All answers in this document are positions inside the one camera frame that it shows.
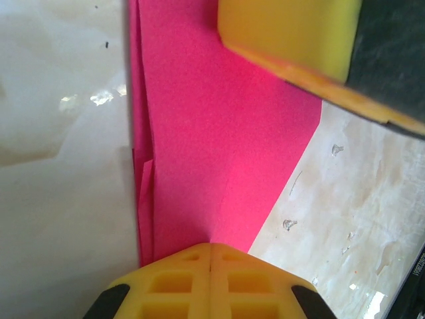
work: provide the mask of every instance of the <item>yellow plastic object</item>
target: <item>yellow plastic object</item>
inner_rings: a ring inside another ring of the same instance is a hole
[[[128,293],[108,318],[306,319],[292,287],[316,294],[309,282],[222,244],[181,251],[117,279],[110,289],[119,286],[128,286]]]
[[[257,64],[289,61],[345,82],[360,8],[361,0],[220,0],[218,31]]]

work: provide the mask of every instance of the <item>orange edge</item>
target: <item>orange edge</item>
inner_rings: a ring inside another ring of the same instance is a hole
[[[269,58],[262,54],[250,52],[242,47],[228,43],[224,39],[222,41],[224,46],[234,53],[242,55],[247,60],[259,64],[283,80],[295,84],[348,111],[381,124],[391,123],[411,132],[425,135],[425,124],[422,122],[393,110],[385,104],[367,98],[326,76],[284,60]]]

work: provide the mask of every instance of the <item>pink paper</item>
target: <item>pink paper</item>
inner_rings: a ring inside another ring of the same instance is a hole
[[[153,260],[208,241],[247,251],[319,123],[321,100],[226,50],[216,1],[139,5]]]

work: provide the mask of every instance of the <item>marble surface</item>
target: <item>marble surface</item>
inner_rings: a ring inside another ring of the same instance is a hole
[[[137,267],[124,3],[0,3],[2,318],[81,318]],[[250,252],[380,318],[425,240],[424,154],[325,104]]]
[[[424,190],[424,142],[324,102],[250,253],[310,280],[338,318],[382,318],[425,241]]]
[[[138,266],[123,3],[0,2],[2,318],[81,318]]]

